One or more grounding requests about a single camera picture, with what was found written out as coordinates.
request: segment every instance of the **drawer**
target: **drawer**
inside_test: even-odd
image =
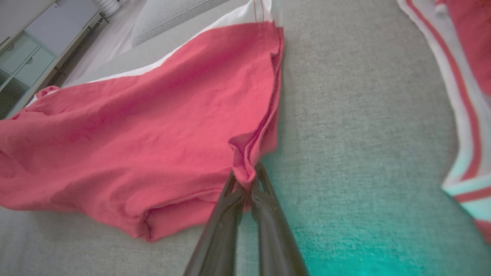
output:
[[[0,66],[14,73],[36,48],[37,44],[23,34],[0,55]]]
[[[24,66],[22,66],[22,69],[20,69],[16,76],[28,85],[33,86],[54,59],[47,51],[39,48]]]

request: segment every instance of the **gray cushion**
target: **gray cushion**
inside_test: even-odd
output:
[[[133,47],[227,0],[147,0],[131,34]]]
[[[85,76],[149,64],[231,0]],[[263,159],[312,275],[488,276],[491,248],[440,186],[457,153],[435,59],[393,0],[283,0],[278,149]],[[179,276],[201,227],[155,244],[77,214],[0,211],[2,275]],[[237,275],[258,271],[239,227]]]

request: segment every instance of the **white vase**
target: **white vase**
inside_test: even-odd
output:
[[[116,0],[92,0],[94,1],[104,12],[106,17],[113,16],[120,8],[121,4]]]

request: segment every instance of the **red and white garment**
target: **red and white garment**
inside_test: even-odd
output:
[[[455,113],[459,153],[443,190],[491,243],[491,2],[397,1],[428,40]]]
[[[156,241],[204,224],[276,148],[283,29],[251,0],[159,61],[36,94],[0,121],[0,205],[81,212]]]

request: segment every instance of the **wooden floor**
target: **wooden floor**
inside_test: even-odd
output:
[[[64,69],[66,76],[58,78],[55,85],[64,87],[85,73],[131,50],[131,31],[146,0],[121,0],[121,9],[101,23],[84,43],[70,65]]]

